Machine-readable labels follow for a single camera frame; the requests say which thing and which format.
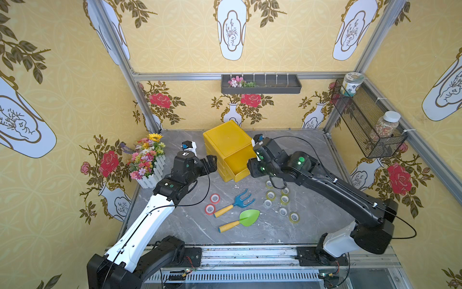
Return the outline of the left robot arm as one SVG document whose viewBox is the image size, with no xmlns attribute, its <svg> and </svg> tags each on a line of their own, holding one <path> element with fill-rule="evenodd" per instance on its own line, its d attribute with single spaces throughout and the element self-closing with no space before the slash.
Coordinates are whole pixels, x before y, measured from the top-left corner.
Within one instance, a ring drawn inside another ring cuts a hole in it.
<svg viewBox="0 0 462 289">
<path fill-rule="evenodd" d="M 144 250 L 163 221 L 180 206 L 196 186 L 197 179 L 217 171 L 217 157 L 198 159 L 191 151 L 180 151 L 173 168 L 153 190 L 143 212 L 105 255 L 95 254 L 87 264 L 91 289 L 139 289 L 155 272 L 170 264 L 181 264 L 184 241 L 164 237 L 148 253 Z"/>
</svg>

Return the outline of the yellow drawer cabinet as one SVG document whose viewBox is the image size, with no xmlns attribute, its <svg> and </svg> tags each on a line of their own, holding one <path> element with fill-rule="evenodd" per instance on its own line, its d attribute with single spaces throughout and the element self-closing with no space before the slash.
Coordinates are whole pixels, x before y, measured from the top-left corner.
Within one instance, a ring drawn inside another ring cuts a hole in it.
<svg viewBox="0 0 462 289">
<path fill-rule="evenodd" d="M 256 156 L 252 138 L 233 120 L 204 132 L 203 138 L 207 154 L 217 157 L 217 172 L 224 182 L 237 183 L 250 174 L 247 163 Z"/>
</svg>

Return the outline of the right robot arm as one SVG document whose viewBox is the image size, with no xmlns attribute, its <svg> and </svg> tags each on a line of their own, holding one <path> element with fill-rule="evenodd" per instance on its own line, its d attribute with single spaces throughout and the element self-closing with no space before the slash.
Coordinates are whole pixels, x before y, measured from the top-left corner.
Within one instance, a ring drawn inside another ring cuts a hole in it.
<svg viewBox="0 0 462 289">
<path fill-rule="evenodd" d="M 294 183 L 313 190 L 333 202 L 354 218 L 349 225 L 325 233 L 315 249 L 319 263 L 334 261 L 352 251 L 363 249 L 381 255 L 396 237 L 395 219 L 398 203 L 372 197 L 329 171 L 318 154 L 296 151 L 289 155 L 273 138 L 257 134 L 251 141 L 255 158 L 247 167 L 253 178 L 280 178 L 283 184 Z"/>
</svg>

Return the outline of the clear tape roll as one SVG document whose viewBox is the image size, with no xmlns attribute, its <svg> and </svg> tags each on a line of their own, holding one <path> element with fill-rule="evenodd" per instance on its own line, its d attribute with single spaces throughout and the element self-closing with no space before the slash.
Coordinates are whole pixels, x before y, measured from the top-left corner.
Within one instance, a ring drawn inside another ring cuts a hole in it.
<svg viewBox="0 0 462 289">
<path fill-rule="evenodd" d="M 269 199 L 266 199 L 264 202 L 263 202 L 263 205 L 265 208 L 269 209 L 272 207 L 272 201 L 269 200 Z"/>
<path fill-rule="evenodd" d="M 287 216 L 287 215 L 288 215 L 288 211 L 287 211 L 286 208 L 281 207 L 281 208 L 279 208 L 279 214 L 280 214 L 281 216 Z"/>
</svg>

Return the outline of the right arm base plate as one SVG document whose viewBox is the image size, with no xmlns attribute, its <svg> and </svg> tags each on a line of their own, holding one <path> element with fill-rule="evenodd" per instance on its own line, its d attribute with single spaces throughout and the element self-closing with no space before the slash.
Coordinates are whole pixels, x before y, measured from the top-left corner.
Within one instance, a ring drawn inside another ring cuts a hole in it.
<svg viewBox="0 0 462 289">
<path fill-rule="evenodd" d="M 295 259 L 300 266 L 348 266 L 349 261 L 346 255 L 332 257 L 324 251 L 317 251 L 316 247 L 297 247 Z"/>
</svg>

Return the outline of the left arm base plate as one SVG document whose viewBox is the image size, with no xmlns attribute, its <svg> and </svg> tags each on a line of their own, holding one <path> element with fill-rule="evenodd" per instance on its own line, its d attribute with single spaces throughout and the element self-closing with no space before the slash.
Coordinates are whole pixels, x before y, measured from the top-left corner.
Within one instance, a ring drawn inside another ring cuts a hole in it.
<svg viewBox="0 0 462 289">
<path fill-rule="evenodd" d="M 201 266 L 202 248 L 186 247 L 180 267 L 198 268 Z"/>
</svg>

